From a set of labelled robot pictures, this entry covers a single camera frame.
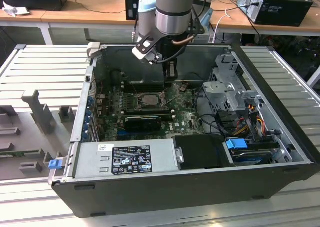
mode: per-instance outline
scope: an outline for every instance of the aluminum profile table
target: aluminum profile table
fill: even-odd
[[[40,46],[27,46],[25,50],[28,48],[30,51],[34,51],[34,48],[40,48]],[[56,55],[56,51],[61,51],[57,48],[62,48],[62,46],[47,47],[42,50],[42,54],[47,53],[52,59],[51,57]],[[83,51],[85,50],[85,46],[68,46],[67,48],[68,51],[72,48],[84,48]],[[256,47],[245,47],[243,50],[313,143],[319,147],[317,140],[319,139],[319,125],[316,123],[320,116],[316,111],[319,108],[319,97],[275,52]],[[2,70],[0,73],[2,75],[0,80],[7,71],[13,70],[11,66],[28,65],[28,63],[14,62],[15,58],[18,58],[16,57],[18,52],[23,53],[20,50],[13,52],[4,65],[7,70]],[[67,66],[72,63],[60,64],[59,66],[63,69],[63,65]],[[69,82],[69,84],[74,83],[77,82],[71,80]],[[77,218],[73,215],[72,211],[48,185],[47,178],[3,181],[0,183],[0,213],[0,226],[11,224],[10,226],[15,227],[316,227],[320,223],[320,174],[314,175],[307,181],[291,183],[272,198],[265,200],[87,219]]]
[[[266,47],[242,49],[314,146],[320,150],[320,97],[276,51]],[[254,89],[246,75],[244,79]]]
[[[0,106],[30,112],[21,96],[38,90],[51,111],[76,110],[89,65],[86,45],[18,45],[0,69]]]

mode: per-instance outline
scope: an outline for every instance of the power supply label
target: power supply label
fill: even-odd
[[[150,145],[113,148],[111,172],[114,175],[151,173]]]

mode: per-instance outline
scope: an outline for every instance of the workbench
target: workbench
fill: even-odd
[[[31,10],[30,15],[11,17],[0,11],[0,26],[40,28],[47,45],[53,44],[52,28],[85,29],[85,37],[90,39],[88,29],[132,30],[134,21],[126,20],[125,0],[67,0],[61,11]],[[230,0],[214,0],[214,10],[234,8]],[[228,12],[231,18],[224,18],[218,28],[220,33],[255,34],[247,17],[240,9]],[[211,23],[215,27],[224,11],[213,12]],[[320,36],[320,7],[312,7],[300,27],[256,25],[261,35]]]

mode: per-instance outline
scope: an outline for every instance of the power cable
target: power cable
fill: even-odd
[[[74,0],[78,5],[82,6],[84,9],[86,9],[87,11],[91,11],[91,12],[96,12],[96,13],[101,13],[101,14],[120,14],[122,12],[125,12],[126,10],[122,10],[120,12],[107,12],[107,11],[98,11],[98,10],[92,10],[89,9],[87,7],[85,7],[82,3],[78,2],[78,0]]]

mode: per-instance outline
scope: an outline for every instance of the black cable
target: black cable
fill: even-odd
[[[181,49],[179,49],[179,51],[177,53],[175,53],[171,57],[163,59],[163,60],[154,60],[153,63],[155,63],[155,64],[163,64],[163,63],[166,63],[168,61],[171,61],[171,60],[177,58],[179,55],[181,55],[185,51],[186,47],[187,47],[187,45],[184,45]]]
[[[195,15],[195,20],[196,20],[196,26],[195,26],[195,29],[196,29],[196,33],[193,35],[194,38],[197,37],[197,35],[200,33],[200,30],[201,30],[201,22],[200,22],[200,19],[199,19],[199,16],[197,15],[197,12],[195,10],[195,8],[192,6],[192,11]]]
[[[254,27],[254,25],[251,22],[251,19],[248,17],[248,10],[249,7],[246,9],[246,17],[248,18],[248,21],[250,22],[250,25],[252,26],[252,28],[255,30],[255,32],[258,34],[258,45],[260,44],[260,34],[258,32],[258,30]]]
[[[15,42],[12,38],[11,38],[11,36],[5,31],[5,28],[3,27],[2,28],[2,31],[0,32],[0,33],[5,33],[5,35],[15,44],[15,45],[17,45],[17,42]]]
[[[138,18],[139,18],[139,12],[137,12],[136,16],[135,16],[135,23],[134,23],[133,32],[132,32],[132,42],[135,41],[134,38],[136,37],[136,31],[137,31],[137,26],[138,26]]]
[[[91,12],[96,12],[96,13],[101,13],[101,14],[120,14],[122,12],[125,12],[126,10],[122,10],[120,12],[102,12],[102,11],[98,11],[98,10],[92,10],[92,9],[89,9],[87,7],[85,7],[82,3],[78,2],[78,0],[74,0],[78,5],[82,6],[84,9],[86,9],[87,11],[91,11]]]
[[[201,12],[200,12],[199,16],[201,16],[201,15],[204,13],[205,8],[206,8],[207,0],[203,0],[203,1],[204,1],[204,2],[203,2],[202,10],[201,10]]]

